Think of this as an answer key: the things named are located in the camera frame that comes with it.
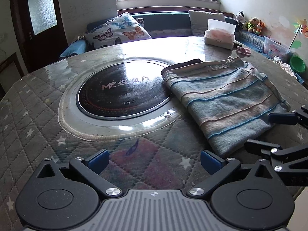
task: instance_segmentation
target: white pillow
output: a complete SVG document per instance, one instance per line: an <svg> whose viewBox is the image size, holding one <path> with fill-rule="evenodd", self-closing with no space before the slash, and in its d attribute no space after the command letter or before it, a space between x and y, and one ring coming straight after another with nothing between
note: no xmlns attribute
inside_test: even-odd
<svg viewBox="0 0 308 231"><path fill-rule="evenodd" d="M127 12L91 30L85 38L93 49L152 39L149 33Z"/></svg>
<svg viewBox="0 0 308 231"><path fill-rule="evenodd" d="M204 36L204 32L208 30L209 19L226 22L224 14L222 13L211 13L194 10L189 10L188 13L193 36Z"/></svg>

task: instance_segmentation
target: tissue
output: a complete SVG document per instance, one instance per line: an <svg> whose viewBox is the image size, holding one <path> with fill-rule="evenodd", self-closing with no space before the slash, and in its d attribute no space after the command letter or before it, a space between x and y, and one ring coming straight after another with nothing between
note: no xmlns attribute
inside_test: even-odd
<svg viewBox="0 0 308 231"><path fill-rule="evenodd" d="M233 49L235 25L213 19L208 20L208 30L204 33L204 43L225 49Z"/></svg>

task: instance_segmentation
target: induction cooktop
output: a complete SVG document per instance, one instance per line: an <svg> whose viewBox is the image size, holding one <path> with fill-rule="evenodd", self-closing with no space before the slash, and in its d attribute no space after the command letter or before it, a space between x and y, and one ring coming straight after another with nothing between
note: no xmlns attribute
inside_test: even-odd
<svg viewBox="0 0 308 231"><path fill-rule="evenodd" d="M165 66L153 61L131 61L106 67L82 84L76 95L77 106L82 113L104 120L152 112L171 96L161 76Z"/></svg>

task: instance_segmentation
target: door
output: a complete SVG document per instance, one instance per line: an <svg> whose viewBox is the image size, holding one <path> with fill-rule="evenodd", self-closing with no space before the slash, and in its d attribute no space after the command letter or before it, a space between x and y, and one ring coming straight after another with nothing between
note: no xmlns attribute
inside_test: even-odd
<svg viewBox="0 0 308 231"><path fill-rule="evenodd" d="M11 0L11 10L28 71L56 62L67 48L58 0Z"/></svg>

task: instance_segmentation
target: striped towel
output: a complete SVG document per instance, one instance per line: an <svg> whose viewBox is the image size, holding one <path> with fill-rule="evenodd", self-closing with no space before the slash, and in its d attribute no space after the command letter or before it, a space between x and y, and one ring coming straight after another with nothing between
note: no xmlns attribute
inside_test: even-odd
<svg viewBox="0 0 308 231"><path fill-rule="evenodd" d="M290 110L268 77L239 57L183 65L162 75L220 156L270 129L269 113Z"/></svg>

